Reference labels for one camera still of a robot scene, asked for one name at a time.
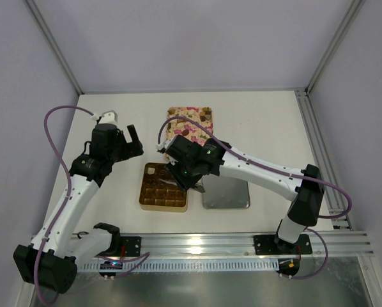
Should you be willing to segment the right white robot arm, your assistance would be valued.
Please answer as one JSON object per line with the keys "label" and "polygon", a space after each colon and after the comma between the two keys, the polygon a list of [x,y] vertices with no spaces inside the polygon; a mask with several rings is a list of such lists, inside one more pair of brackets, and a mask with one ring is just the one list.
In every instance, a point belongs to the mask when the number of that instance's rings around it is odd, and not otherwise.
{"label": "right white robot arm", "polygon": [[157,150],[168,156],[165,168],[184,191],[194,189],[202,177],[215,175],[258,185],[290,201],[274,238],[282,253],[296,251],[302,232],[317,224],[325,189],[314,165],[285,168],[254,159],[215,138],[199,145],[177,135],[157,144]]}

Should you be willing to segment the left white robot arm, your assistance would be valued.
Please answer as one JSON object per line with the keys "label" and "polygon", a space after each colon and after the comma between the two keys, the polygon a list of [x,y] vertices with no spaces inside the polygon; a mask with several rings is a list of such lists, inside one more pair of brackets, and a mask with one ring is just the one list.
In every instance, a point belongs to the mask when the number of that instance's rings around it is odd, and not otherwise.
{"label": "left white robot arm", "polygon": [[18,245],[13,259],[22,279],[58,294],[72,286],[77,269],[94,256],[115,256],[121,251],[117,226],[98,223],[74,246],[73,231],[88,203],[110,175],[115,163],[144,153],[137,131],[127,127],[131,141],[111,123],[99,123],[80,154],[67,169],[67,186],[49,220],[28,246]]}

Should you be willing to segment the metal tongs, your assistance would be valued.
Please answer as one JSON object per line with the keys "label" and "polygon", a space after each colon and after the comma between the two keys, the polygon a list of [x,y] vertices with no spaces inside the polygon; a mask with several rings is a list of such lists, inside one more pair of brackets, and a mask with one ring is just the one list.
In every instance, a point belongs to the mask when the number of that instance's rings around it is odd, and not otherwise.
{"label": "metal tongs", "polygon": [[159,181],[161,181],[165,184],[175,185],[176,187],[178,187],[182,191],[194,190],[194,191],[197,191],[198,193],[205,193],[206,192],[206,190],[205,190],[205,188],[204,188],[204,186],[200,180],[197,181],[194,185],[184,185],[184,184],[178,183],[175,180],[165,180],[162,178],[159,178]]}

